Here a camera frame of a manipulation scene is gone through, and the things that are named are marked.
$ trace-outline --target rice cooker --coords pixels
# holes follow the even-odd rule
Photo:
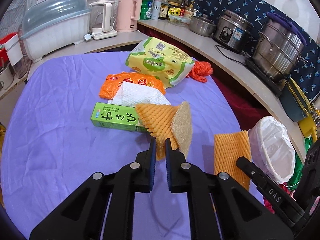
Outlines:
[[[253,25],[238,14],[226,10],[220,16],[213,39],[231,49],[241,52],[251,36]]]

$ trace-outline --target brown sponge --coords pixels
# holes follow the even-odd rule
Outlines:
[[[191,111],[187,101],[182,102],[174,115],[171,123],[171,131],[179,145],[180,152],[187,158],[192,140]]]

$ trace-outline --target white kettle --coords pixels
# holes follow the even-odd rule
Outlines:
[[[116,36],[113,29],[115,24],[114,8],[115,1],[99,0],[90,4],[90,30],[95,40]]]

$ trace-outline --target countertop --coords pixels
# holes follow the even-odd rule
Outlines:
[[[300,131],[299,125],[287,116],[279,99],[258,77],[256,77],[246,67],[227,59],[215,49],[214,46],[217,42],[211,38],[206,38],[193,33],[188,28],[170,24],[166,20],[139,20],[138,23],[189,46],[230,74],[235,80],[243,85],[275,119],[286,126],[290,141],[297,151],[300,159],[304,162],[306,158],[306,150],[304,137]],[[244,62],[244,57],[239,54],[226,49],[223,50],[223,53],[228,57]]]
[[[69,56],[69,55],[76,55],[76,54],[84,54],[84,53],[91,53],[91,52],[100,52],[107,49],[118,48],[121,46],[126,46],[130,44],[136,44],[144,39],[147,39],[148,36],[139,32],[129,32],[129,33],[121,33],[118,32],[117,36],[98,40],[95,41],[91,39],[90,41],[84,41],[77,45],[68,45],[61,49],[55,50],[43,57],[42,60],[32,63],[30,70],[20,79],[17,76],[13,77],[13,82],[9,88],[6,90],[0,90],[0,100],[8,95],[16,86],[24,82],[25,80],[29,80],[34,71],[44,62],[49,59],[62,57],[62,56]]]

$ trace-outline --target white paper towel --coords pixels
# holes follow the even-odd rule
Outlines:
[[[115,97],[108,103],[131,107],[136,104],[171,105],[158,89],[129,82],[123,82]]]

